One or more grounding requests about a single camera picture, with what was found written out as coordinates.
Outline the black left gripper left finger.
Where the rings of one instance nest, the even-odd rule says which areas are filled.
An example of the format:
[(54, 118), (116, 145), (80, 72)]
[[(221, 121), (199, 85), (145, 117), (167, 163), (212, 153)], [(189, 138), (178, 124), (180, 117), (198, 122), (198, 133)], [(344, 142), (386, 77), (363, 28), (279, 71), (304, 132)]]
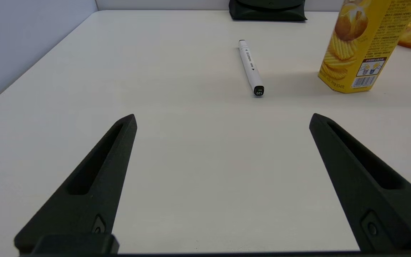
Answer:
[(14, 238), (20, 252), (117, 252), (112, 234), (137, 131), (116, 121)]

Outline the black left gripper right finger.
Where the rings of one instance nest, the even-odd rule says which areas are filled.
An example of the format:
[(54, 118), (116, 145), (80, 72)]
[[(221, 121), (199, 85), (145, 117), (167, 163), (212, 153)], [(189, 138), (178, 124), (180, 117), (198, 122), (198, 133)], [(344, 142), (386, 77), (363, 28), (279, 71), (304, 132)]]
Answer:
[(411, 252), (411, 183), (329, 117), (310, 133), (362, 252)]

